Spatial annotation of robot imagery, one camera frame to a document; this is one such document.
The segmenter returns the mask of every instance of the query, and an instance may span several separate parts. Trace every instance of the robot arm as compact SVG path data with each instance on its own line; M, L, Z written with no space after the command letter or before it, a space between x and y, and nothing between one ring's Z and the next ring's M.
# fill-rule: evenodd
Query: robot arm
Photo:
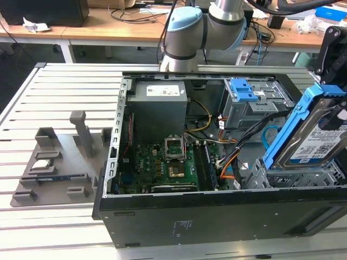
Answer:
M247 1L270 14L290 15L338 0L313 0L300 4L279 0L279 11L267 9L253 0ZM243 0L216 0L208 14L202 14L199 8L190 6L175 9L166 32L160 70L197 72L195 56L199 49L226 50L238 47L246 32L242 3Z

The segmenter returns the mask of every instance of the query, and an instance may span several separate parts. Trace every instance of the blue box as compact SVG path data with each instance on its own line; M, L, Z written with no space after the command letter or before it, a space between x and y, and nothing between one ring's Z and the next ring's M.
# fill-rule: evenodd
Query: blue box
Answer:
M332 9L326 6L316 8L316 16L340 22L346 17L347 12Z

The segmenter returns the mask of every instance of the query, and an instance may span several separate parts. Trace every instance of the gray floor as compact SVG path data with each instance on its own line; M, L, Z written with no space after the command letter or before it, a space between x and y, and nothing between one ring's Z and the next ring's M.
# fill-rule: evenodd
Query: gray floor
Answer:
M61 52L54 53L52 45L26 44L25 50L36 62L64 62ZM0 56L0 109L3 110L23 81L34 67L34 62L14 46L14 54ZM156 63L156 49L135 47L112 47L112 58L106 58L103 46L74 46L76 61L79 63ZM217 51L210 53L209 64L233 65L236 62L237 51ZM294 53L269 53L262 63L263 66L293 66ZM198 52L199 64L204 64L202 51ZM249 60L248 65L256 65L256 60Z

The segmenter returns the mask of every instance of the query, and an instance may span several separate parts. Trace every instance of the paper on desk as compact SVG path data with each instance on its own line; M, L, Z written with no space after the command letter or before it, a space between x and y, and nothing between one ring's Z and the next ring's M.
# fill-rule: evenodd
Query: paper on desk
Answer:
M24 23L23 26L26 28L28 31L32 33L36 33L37 31L49 31L50 28L45 24L45 23L33 23L31 21L28 21L23 17Z
M253 18L257 19L266 19L267 15L263 11L260 11L259 9L253 9Z
M170 9L166 8L141 8L140 14L167 14Z

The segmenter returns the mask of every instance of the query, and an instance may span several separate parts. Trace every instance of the black computer case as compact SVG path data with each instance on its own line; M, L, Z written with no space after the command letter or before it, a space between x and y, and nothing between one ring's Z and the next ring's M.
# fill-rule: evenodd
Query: black computer case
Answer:
M8 25L22 25L23 17L48 26L81 27L87 19L87 0L1 0L0 12Z

